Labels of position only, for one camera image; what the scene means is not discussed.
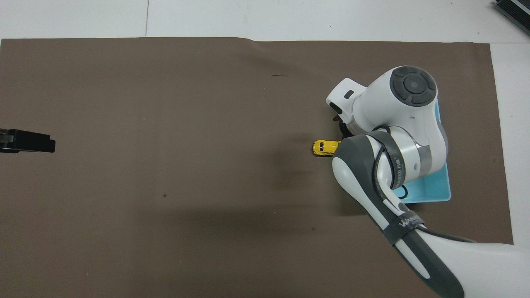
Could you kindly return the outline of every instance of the black strap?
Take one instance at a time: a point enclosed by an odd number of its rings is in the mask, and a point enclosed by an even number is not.
[[[383,236],[394,246],[405,234],[414,230],[418,225],[424,221],[416,214],[416,212],[409,210],[400,216],[396,217],[384,230]]]
[[[396,189],[402,186],[405,181],[405,161],[398,145],[394,141],[394,138],[390,133],[382,132],[380,130],[375,130],[367,135],[376,139],[381,146],[385,148],[386,153],[390,157],[389,159],[392,163],[392,185],[390,185],[390,188]]]

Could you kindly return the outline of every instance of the toy car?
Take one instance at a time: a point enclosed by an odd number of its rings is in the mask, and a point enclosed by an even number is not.
[[[337,150],[340,141],[326,141],[319,139],[313,143],[313,153],[320,156],[331,156]]]

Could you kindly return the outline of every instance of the white table surface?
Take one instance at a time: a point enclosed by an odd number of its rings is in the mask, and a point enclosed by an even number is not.
[[[530,37],[495,11],[493,3],[4,0],[0,39],[149,36],[491,43],[514,244],[530,248]]]

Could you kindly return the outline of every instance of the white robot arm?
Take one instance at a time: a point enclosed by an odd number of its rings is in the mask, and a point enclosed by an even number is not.
[[[435,81],[417,67],[391,69],[368,87],[344,79],[326,99],[355,135],[333,156],[335,178],[439,296],[529,297],[530,251],[433,232],[392,191],[445,163],[436,102]]]

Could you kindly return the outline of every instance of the blue plastic tray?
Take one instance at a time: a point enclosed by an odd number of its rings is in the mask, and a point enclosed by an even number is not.
[[[436,118],[440,120],[440,110],[438,103],[435,106]],[[425,203],[448,201],[451,199],[451,187],[449,185],[449,172],[447,171],[447,163],[436,173],[427,175],[421,179],[405,184],[409,191],[408,196],[402,200],[403,203]],[[394,190],[398,196],[403,196],[405,191],[403,188]]]

